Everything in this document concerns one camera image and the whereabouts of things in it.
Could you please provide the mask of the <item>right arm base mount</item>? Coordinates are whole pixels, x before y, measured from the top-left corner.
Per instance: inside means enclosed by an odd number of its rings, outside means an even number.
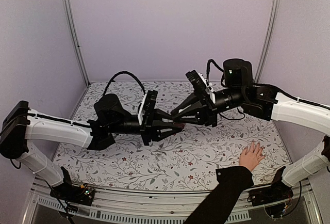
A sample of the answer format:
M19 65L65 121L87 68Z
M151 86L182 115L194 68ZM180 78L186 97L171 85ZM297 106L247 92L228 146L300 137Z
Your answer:
M276 172L270 186L251 189L247 201L250 202L252 206L259 206L293 197L292 187L282 182L282 174L285 168L286 167L283 166Z

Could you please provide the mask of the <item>person's bare hand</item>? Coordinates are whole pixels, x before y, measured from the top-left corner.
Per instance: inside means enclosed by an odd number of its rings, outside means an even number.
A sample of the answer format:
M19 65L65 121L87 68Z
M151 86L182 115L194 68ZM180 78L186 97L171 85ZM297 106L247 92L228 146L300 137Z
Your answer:
M259 142L255 144L252 141L251 145L242 151L239 157L239 166L245 167L252 172L264 158L263 147Z

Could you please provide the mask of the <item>red nail polish bottle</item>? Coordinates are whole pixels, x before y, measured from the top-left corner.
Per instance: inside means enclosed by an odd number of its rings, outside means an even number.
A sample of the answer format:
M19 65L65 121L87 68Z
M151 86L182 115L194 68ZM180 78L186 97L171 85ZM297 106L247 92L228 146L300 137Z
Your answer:
M185 127L185 124L184 123L177 123L177 122L174 122L173 123L178 129L183 129Z

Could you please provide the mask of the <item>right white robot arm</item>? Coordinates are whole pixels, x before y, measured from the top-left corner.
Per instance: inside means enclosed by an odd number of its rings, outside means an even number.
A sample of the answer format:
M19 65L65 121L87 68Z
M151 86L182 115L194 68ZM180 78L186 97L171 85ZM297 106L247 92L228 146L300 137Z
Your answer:
M252 65L243 59L224 61L221 72L220 91L214 91L208 76L195 70L186 73L193 92L171 111L176 122L217 126L221 113L241 107L243 113L255 118L289 122L323 133L322 142L311 152L276 172L266 193L270 201L278 201L287 187L329 166L329 106L294 97L273 85L255 83Z

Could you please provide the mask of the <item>black sleeved forearm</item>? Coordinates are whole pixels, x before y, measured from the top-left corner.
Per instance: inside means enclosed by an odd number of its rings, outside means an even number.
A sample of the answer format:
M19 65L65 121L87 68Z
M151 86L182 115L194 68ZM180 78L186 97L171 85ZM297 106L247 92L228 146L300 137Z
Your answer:
M225 223L241 193L254 185L243 166L216 170L218 185L190 214L185 223Z

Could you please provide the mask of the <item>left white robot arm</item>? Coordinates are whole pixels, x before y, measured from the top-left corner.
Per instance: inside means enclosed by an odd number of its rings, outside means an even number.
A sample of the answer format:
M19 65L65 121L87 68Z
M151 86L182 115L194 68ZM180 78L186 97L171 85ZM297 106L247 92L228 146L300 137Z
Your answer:
M77 195L68 171L51 162L33 140L67 143L93 151L115 143L114 134L140 135L144 145L181 132L184 124L155 107L157 91L148 91L136 115L125 110L116 94L102 96L95 104L96 120L74 121L40 113L20 101L5 118L1 130L1 155L27 166L65 200Z

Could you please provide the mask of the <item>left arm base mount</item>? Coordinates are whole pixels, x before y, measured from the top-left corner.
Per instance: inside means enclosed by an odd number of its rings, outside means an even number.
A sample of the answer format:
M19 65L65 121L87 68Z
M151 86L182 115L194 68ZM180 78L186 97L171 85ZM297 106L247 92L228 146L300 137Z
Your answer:
M91 206L95 196L95 188L87 183L79 186L73 185L69 172L64 167L60 168L63 172L63 182L52 187L50 196L67 202Z

